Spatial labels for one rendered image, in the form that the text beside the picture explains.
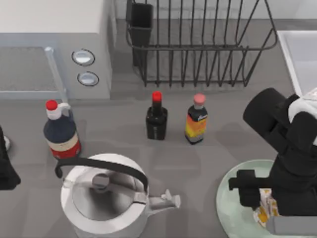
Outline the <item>yellow and white bread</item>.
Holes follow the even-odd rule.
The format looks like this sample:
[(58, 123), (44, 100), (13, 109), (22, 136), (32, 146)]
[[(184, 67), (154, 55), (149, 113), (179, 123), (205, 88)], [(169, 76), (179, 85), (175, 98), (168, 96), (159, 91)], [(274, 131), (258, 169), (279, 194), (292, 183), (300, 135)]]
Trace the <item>yellow and white bread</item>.
[(270, 217), (279, 216), (276, 200), (271, 195), (271, 189), (260, 189), (260, 207), (253, 212), (254, 220), (263, 228)]

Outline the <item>pale green plate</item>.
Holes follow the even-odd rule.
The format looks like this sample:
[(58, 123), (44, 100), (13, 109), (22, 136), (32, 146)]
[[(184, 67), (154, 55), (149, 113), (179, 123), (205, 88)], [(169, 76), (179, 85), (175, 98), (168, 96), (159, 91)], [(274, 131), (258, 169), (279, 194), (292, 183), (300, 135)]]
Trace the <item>pale green plate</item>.
[(228, 238), (317, 238), (317, 236), (277, 236), (258, 224), (253, 211), (240, 205), (238, 190), (229, 190), (228, 180), (238, 170), (254, 169), (259, 177), (267, 177), (272, 160), (250, 160), (231, 168), (222, 178), (216, 193), (216, 210), (219, 221)]

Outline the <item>pale grey rounded box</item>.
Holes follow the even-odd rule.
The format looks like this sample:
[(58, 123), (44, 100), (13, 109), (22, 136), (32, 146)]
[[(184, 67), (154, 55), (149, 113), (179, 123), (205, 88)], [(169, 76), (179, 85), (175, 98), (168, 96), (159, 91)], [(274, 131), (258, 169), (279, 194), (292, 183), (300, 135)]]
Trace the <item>pale grey rounded box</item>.
[(317, 216), (270, 217), (266, 229), (280, 236), (317, 236)]

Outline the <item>dark bottle with pink cap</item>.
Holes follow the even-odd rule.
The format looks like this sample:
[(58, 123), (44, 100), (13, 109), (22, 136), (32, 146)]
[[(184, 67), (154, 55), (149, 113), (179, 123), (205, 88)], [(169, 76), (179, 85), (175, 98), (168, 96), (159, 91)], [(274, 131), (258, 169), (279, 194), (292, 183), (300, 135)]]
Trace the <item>dark bottle with pink cap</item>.
[(208, 120), (205, 101), (204, 94), (196, 94), (193, 105), (187, 111), (185, 138), (192, 145), (201, 142), (204, 138)]

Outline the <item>black bottle with red cap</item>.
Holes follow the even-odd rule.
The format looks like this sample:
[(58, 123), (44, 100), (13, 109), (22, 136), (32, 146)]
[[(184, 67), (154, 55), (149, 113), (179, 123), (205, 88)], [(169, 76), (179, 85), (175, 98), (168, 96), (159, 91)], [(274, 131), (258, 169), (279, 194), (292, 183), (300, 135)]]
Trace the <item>black bottle with red cap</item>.
[(162, 93), (152, 93), (152, 105), (146, 114), (147, 138), (152, 140), (164, 140), (166, 136), (168, 110), (162, 106)]

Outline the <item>white sink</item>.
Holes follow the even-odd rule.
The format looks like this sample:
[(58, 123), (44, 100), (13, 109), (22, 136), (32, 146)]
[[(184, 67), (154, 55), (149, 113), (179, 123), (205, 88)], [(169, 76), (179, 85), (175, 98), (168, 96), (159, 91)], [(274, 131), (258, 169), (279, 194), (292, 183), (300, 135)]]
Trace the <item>white sink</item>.
[(277, 32), (294, 91), (303, 96), (317, 87), (317, 30)]

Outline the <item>small round microwave knob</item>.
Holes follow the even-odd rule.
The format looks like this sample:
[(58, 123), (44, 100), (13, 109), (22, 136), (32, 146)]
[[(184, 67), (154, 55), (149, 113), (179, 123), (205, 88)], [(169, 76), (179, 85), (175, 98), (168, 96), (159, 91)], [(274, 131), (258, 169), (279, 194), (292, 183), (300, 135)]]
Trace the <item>small round microwave knob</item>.
[(99, 77), (90, 71), (78, 74), (77, 80), (80, 84), (87, 87), (94, 87), (99, 83)]

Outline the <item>black utensil holder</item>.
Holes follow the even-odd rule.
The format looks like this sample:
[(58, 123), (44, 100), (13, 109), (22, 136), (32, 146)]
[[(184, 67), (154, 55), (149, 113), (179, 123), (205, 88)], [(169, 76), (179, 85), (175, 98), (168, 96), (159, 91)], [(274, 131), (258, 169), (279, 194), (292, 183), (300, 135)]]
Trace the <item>black utensil holder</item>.
[(142, 66), (153, 28), (153, 5), (127, 0), (126, 21), (132, 42), (133, 66)]

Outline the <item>large round microwave knob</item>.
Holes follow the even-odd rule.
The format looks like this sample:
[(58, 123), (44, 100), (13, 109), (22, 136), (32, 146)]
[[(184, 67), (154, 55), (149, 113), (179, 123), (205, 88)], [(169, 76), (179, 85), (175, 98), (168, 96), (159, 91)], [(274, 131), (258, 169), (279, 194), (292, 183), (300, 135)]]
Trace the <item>large round microwave knob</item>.
[(74, 51), (71, 55), (72, 60), (80, 66), (90, 66), (95, 62), (95, 55), (86, 49)]

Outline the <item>pale microwave oven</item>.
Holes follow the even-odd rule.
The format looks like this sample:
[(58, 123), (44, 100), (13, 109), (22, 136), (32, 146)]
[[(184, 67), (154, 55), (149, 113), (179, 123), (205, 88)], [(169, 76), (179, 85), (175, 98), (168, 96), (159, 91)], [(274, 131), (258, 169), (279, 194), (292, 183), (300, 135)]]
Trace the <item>pale microwave oven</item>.
[[(52, 47), (68, 101), (110, 98), (115, 42), (113, 0), (0, 0), (0, 47)], [(95, 55), (92, 65), (72, 60), (81, 49)], [(99, 77), (96, 86), (78, 82), (87, 71)]]

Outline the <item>pale microwave door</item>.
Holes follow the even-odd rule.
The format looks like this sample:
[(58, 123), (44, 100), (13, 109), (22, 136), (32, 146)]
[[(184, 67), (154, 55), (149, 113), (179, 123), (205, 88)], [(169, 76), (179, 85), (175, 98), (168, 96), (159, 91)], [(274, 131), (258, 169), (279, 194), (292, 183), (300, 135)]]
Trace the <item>pale microwave door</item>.
[(0, 47), (0, 99), (60, 99), (43, 48)]

